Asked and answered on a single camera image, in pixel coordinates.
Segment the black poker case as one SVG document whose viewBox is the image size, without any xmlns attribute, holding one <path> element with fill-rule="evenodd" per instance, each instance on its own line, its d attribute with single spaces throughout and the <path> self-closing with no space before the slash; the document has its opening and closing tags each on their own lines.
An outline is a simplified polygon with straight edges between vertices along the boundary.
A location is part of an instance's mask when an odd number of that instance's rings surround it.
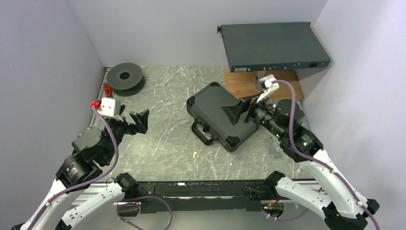
<svg viewBox="0 0 406 230">
<path fill-rule="evenodd" d="M 236 104 L 234 97 L 218 82 L 211 82 L 186 101 L 187 112 L 194 118 L 193 134 L 207 146 L 219 142 L 228 152 L 235 151 L 259 128 L 255 122 L 240 119 L 233 125 L 222 106 Z"/>
</svg>

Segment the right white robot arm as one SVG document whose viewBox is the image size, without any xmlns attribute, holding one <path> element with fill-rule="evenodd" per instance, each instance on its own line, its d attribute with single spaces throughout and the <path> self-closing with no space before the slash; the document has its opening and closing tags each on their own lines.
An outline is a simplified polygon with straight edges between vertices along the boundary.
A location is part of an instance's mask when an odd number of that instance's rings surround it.
<svg viewBox="0 0 406 230">
<path fill-rule="evenodd" d="M 275 171 L 263 182 L 266 197 L 293 200 L 319 215 L 332 230 L 363 230 L 368 221 L 374 221 L 379 203 L 362 196 L 345 179 L 321 141 L 302 126 L 304 113 L 294 100 L 281 100 L 271 108 L 255 97 L 247 97 L 222 106 L 222 110 L 232 124 L 253 121 L 263 126 L 278 139 L 283 152 L 308 170 L 322 189 L 309 189 Z"/>
</svg>

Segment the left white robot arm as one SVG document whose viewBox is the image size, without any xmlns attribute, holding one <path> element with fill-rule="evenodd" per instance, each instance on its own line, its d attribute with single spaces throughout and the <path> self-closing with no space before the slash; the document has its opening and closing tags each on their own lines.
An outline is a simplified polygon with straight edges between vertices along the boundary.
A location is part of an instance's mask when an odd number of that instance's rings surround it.
<svg viewBox="0 0 406 230">
<path fill-rule="evenodd" d="M 73 152 L 56 173 L 51 189 L 40 207 L 14 230 L 73 230 L 92 218 L 102 208 L 121 200 L 132 201 L 139 197 L 138 182 L 128 173 L 121 173 L 102 192 L 81 205 L 71 204 L 90 185 L 109 174 L 117 165 L 118 146 L 125 135 L 146 134 L 148 109 L 130 112 L 133 122 L 121 114 L 125 105 L 112 108 L 112 115 L 103 112 L 107 106 L 93 101 L 91 110 L 104 123 L 104 130 L 89 127 L 72 142 Z"/>
</svg>

